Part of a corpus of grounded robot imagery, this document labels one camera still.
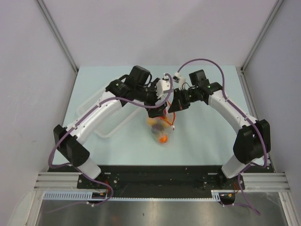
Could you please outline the orange toy fruit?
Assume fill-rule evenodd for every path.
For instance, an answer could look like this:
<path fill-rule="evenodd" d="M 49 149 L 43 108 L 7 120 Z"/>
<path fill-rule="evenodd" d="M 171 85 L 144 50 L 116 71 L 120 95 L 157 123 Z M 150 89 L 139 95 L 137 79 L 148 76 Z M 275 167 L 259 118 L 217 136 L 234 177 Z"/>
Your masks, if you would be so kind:
<path fill-rule="evenodd" d="M 162 144 L 166 143 L 168 141 L 168 136 L 164 135 L 161 138 L 158 139 L 158 141 Z"/>

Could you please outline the clear zip top bag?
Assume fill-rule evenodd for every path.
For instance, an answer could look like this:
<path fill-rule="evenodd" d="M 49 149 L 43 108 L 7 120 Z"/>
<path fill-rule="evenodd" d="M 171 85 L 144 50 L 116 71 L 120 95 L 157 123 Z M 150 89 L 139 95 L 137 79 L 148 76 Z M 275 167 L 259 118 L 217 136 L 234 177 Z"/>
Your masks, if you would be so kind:
<path fill-rule="evenodd" d="M 171 103 L 167 101 L 167 107 L 164 109 L 164 116 L 149 118 L 146 122 L 150 127 L 151 134 L 156 142 L 159 144 L 165 144 L 168 142 L 168 137 L 172 131 L 175 130 L 175 113 L 168 113 Z"/>

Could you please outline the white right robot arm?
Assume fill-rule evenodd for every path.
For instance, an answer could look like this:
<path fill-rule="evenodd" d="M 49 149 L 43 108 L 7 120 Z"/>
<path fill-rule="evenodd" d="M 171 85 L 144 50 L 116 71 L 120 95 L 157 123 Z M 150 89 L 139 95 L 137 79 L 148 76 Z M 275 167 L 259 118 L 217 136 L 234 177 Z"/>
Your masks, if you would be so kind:
<path fill-rule="evenodd" d="M 266 120 L 243 112 L 226 95 L 224 84 L 210 83 L 203 70 L 189 74 L 191 87 L 185 89 L 186 80 L 176 72 L 173 80 L 179 84 L 174 89 L 173 100 L 168 109 L 169 113 L 186 110 L 191 103 L 203 101 L 215 109 L 234 129 L 236 139 L 233 145 L 232 157 L 222 166 L 222 174 L 217 177 L 217 184 L 222 189 L 228 189 L 234 183 L 234 177 L 253 160 L 264 158 L 262 167 L 267 165 L 267 154 L 271 150 L 270 125 Z"/>

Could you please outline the yellow toy lemon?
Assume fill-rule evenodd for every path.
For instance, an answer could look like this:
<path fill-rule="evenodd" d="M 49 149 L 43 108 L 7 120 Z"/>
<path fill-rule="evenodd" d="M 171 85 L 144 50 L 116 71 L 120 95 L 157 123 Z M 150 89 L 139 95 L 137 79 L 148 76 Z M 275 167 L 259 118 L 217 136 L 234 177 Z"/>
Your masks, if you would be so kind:
<path fill-rule="evenodd" d="M 153 126 L 158 123 L 158 120 L 156 118 L 147 118 L 146 121 L 149 126 Z"/>

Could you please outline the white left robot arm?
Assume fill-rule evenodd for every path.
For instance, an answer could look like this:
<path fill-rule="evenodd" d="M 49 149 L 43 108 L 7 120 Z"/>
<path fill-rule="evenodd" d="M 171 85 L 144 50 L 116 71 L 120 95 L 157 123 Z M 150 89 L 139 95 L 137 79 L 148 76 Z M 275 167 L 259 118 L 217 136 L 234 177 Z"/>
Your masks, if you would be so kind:
<path fill-rule="evenodd" d="M 69 165 L 85 174 L 93 188 L 101 187 L 104 177 L 83 145 L 95 129 L 127 103 L 146 109 L 150 118 L 164 116 L 167 99 L 162 100 L 162 97 L 164 94 L 170 96 L 173 91 L 172 76 L 166 73 L 162 79 L 156 78 L 147 85 L 149 77 L 150 71 L 134 66 L 128 75 L 111 81 L 102 97 L 73 123 L 66 128 L 55 127 L 54 150 L 59 151 Z"/>

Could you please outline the dark purple toy mangosteen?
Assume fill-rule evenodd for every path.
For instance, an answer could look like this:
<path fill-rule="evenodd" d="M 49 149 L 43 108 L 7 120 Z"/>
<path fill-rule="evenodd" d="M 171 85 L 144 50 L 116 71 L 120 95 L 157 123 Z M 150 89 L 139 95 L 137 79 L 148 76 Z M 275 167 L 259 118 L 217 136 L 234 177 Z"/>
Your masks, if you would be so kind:
<path fill-rule="evenodd" d="M 155 124 L 151 127 L 151 131 L 154 134 L 161 133 L 162 131 L 164 131 L 164 126 L 162 126 L 161 124 Z"/>

